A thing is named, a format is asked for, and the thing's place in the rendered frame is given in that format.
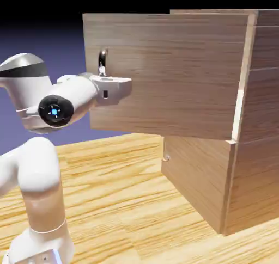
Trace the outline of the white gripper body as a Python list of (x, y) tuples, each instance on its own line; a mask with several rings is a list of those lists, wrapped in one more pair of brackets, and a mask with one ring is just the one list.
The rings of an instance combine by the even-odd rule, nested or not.
[(89, 78), (97, 88), (96, 105), (117, 105), (132, 92), (132, 79), (91, 75)]

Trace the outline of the curved metal door handle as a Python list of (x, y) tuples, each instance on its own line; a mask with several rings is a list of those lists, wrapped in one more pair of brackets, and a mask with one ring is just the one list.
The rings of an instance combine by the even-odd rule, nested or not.
[(99, 52), (99, 57), (98, 57), (98, 67), (106, 67), (106, 58), (108, 55), (108, 49), (102, 49)]

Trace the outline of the large wood cabinet door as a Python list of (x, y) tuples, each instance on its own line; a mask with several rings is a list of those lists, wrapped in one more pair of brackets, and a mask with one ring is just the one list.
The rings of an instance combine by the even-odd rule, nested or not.
[(246, 14), (84, 14), (87, 71), (132, 79), (131, 94), (90, 113), (93, 129), (229, 140)]

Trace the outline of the small wood cabinet door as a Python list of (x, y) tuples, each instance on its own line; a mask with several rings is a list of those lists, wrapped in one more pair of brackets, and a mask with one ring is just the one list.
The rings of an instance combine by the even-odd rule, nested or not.
[(168, 136), (162, 173), (203, 219), (223, 233), (236, 142)]

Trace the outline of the light wood cabinet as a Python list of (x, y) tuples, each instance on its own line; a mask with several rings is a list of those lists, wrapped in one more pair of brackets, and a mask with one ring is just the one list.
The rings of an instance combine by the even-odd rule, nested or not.
[(279, 217), (279, 10), (248, 17), (223, 235)]

